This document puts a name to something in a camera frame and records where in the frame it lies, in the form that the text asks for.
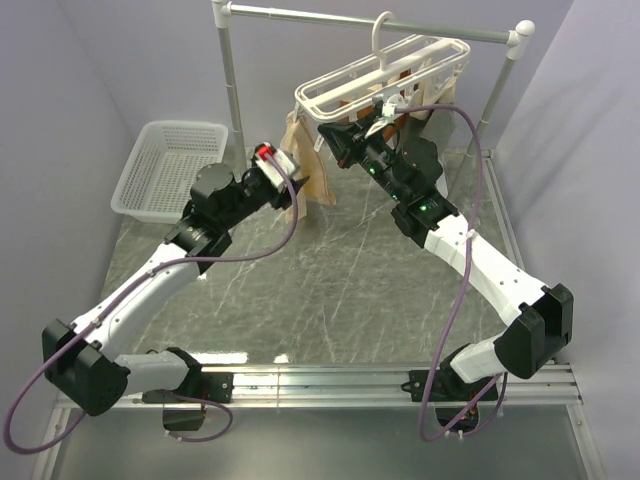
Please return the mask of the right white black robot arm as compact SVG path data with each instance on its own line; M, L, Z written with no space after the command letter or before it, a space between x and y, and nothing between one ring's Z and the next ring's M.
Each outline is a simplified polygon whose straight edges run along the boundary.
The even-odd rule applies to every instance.
M361 166L395 201L391 215L403 235L443 260L480 293L505 325L502 333L465 345L446 357L431 399L467 400L497 374L529 379L571 340L572 293L528 275L470 229L440 194L443 174L435 143L411 138L401 148L369 135L364 120L319 126L341 168Z

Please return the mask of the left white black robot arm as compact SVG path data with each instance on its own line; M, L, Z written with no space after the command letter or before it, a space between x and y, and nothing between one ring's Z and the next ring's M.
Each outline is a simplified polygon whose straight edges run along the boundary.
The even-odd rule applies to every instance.
M170 347L127 355L124 348L171 296L214 264L232 262L225 252L234 227L265 205L296 206L306 181L298 171L279 154L253 160L239 180L222 164L203 167L182 217L145 264L90 311L44 329L45 378L89 416L135 393L167 390L180 402L195 399L202 388L201 366L190 354Z

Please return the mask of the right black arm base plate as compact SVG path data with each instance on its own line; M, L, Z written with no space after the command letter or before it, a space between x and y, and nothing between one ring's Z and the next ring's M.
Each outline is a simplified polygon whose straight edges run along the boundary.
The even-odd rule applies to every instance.
M403 392L409 393L412 402L422 401L424 388L429 371L410 370L409 380L403 383L400 388ZM464 383L453 371L445 370L444 373L437 371L429 395L430 402L463 402L472 400L486 385L490 383L491 377L482 378L474 383Z

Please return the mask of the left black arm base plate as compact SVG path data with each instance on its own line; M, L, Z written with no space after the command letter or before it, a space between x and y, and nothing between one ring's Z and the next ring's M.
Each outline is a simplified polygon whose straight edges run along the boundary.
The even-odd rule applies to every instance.
M201 403L203 400L221 404L231 402L234 388L234 374L231 372L205 372L198 378L185 380L177 390L154 390L142 394L145 404L174 402Z

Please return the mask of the white clip drying hanger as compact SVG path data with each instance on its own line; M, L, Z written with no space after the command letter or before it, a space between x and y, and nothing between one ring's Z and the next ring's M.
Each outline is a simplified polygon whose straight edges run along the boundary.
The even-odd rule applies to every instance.
M318 124L336 122L348 112L348 108L339 106L342 96L364 90L407 69L413 73L397 83L398 89L448 70L456 78L461 74L471 53L470 46L463 40L412 34L383 47L380 31L384 23L393 18L390 11L376 18L371 31L371 54L298 86L294 91L295 116L306 115Z

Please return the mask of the beige underwear shorts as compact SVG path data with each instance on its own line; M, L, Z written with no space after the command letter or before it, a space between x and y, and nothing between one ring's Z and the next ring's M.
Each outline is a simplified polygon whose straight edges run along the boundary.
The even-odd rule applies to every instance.
M288 153L299 164L297 179L308 181L297 194L298 215L301 220L307 214L307 202L335 205L336 197L329 187L328 172L321 154L315 149L315 137L305 116L291 111L286 117L285 133L280 149Z

